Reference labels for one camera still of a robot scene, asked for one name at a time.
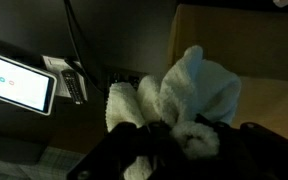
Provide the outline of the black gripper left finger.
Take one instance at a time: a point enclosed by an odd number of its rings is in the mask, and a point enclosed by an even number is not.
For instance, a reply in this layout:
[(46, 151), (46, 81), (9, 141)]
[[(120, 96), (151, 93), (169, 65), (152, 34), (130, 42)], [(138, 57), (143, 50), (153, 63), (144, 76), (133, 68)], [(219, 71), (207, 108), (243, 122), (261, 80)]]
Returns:
[(119, 123), (67, 173), (66, 180), (124, 180), (124, 172), (140, 156), (152, 166), (163, 166), (169, 131), (162, 121), (142, 127)]

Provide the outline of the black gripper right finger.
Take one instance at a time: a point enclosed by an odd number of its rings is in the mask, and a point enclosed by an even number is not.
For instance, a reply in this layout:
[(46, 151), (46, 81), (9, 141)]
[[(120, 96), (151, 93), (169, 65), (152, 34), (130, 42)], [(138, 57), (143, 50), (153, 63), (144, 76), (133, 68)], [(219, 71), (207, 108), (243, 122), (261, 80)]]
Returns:
[(288, 139), (252, 122), (238, 129), (198, 114), (193, 121), (150, 124), (150, 180), (288, 180)]

